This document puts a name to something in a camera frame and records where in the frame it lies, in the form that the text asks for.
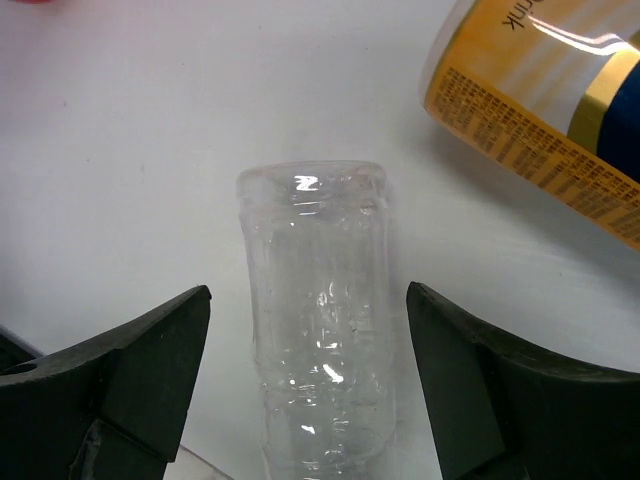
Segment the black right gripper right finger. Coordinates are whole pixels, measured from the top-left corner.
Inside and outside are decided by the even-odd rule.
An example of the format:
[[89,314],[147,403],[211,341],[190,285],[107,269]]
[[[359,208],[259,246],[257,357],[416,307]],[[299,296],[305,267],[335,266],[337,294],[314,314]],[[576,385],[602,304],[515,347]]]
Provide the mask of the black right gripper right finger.
[[483,321],[424,284],[406,305],[446,479],[635,479],[639,377]]

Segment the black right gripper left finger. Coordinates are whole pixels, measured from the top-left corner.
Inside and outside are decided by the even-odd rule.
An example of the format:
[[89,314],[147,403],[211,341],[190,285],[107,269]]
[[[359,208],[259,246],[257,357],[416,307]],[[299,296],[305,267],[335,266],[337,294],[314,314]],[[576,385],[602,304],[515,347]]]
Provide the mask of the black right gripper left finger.
[[161,479],[175,461],[210,320],[189,289],[1,373],[4,479]]

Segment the clear ribbed plastic bottle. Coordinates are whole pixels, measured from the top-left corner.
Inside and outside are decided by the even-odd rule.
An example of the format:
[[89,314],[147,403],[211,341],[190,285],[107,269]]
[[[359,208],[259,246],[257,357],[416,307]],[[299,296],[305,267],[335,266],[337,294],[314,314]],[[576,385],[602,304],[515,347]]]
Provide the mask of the clear ribbed plastic bottle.
[[271,479],[355,479],[395,427],[387,178],[364,161],[237,181]]

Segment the yellow blue tea bottle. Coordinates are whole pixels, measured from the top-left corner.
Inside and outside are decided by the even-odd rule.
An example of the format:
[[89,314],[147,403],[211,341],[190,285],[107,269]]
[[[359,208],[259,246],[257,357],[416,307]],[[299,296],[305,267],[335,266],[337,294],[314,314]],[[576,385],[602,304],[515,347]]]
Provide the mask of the yellow blue tea bottle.
[[442,126],[639,244],[639,5],[457,1],[427,58]]

